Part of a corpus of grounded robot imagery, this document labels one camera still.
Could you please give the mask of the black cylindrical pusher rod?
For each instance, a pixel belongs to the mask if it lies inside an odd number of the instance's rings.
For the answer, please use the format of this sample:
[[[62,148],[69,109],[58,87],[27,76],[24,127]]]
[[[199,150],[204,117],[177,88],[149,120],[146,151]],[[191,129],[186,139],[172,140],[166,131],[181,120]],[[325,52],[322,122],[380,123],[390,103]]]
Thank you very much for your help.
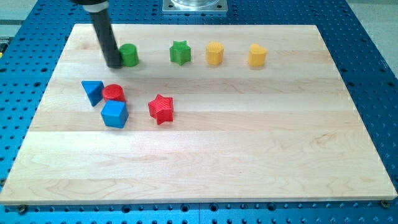
[[[89,15],[106,65],[109,68],[121,68],[123,66],[122,58],[114,37],[108,10],[103,9],[99,12],[90,12]]]

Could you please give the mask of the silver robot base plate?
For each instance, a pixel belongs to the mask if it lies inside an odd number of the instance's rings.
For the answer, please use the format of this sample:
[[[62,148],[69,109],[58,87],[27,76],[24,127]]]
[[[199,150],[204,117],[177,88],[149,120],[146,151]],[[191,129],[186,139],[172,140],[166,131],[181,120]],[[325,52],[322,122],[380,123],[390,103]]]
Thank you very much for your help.
[[[164,14],[227,13],[227,0],[162,0]]]

